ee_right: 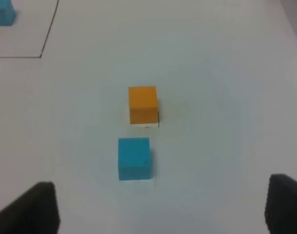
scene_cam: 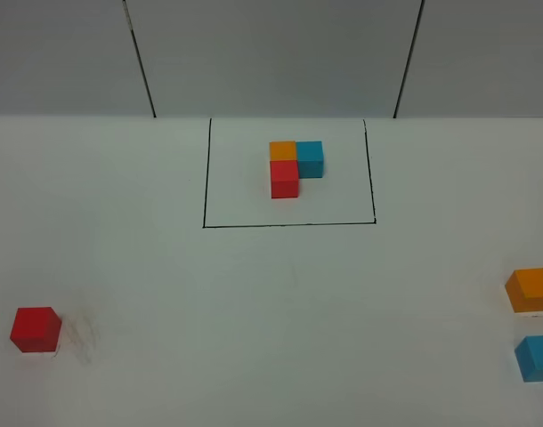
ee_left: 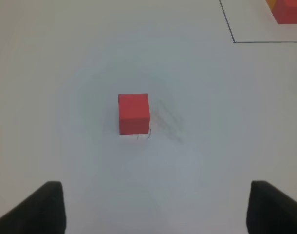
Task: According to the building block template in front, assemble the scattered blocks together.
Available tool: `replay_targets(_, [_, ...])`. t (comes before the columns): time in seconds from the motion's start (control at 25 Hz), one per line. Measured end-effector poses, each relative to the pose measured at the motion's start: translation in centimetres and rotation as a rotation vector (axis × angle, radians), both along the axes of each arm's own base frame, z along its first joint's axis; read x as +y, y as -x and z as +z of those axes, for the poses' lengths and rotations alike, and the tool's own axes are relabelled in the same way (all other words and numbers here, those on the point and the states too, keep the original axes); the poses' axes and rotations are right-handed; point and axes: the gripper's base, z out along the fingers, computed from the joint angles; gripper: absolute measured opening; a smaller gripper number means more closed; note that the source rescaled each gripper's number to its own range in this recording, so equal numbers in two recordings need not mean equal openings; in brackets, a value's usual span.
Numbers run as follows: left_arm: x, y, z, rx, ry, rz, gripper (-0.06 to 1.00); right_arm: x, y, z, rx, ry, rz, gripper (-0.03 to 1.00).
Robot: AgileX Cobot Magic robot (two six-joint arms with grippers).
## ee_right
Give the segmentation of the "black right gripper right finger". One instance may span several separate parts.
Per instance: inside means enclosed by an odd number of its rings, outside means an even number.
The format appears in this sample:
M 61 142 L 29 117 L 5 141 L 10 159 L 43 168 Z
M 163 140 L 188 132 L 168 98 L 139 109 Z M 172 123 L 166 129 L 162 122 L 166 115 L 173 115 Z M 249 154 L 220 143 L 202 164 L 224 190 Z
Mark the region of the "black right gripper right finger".
M 285 174 L 269 178 L 265 223 L 271 234 L 297 234 L 297 181 Z

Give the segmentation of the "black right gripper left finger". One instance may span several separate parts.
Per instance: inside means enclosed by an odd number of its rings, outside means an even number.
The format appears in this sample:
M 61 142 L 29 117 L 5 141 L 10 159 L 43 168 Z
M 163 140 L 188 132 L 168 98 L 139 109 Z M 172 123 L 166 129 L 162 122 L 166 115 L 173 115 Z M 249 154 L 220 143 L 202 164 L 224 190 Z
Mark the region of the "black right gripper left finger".
M 0 234 L 56 234 L 60 216 L 55 185 L 39 182 L 0 211 Z

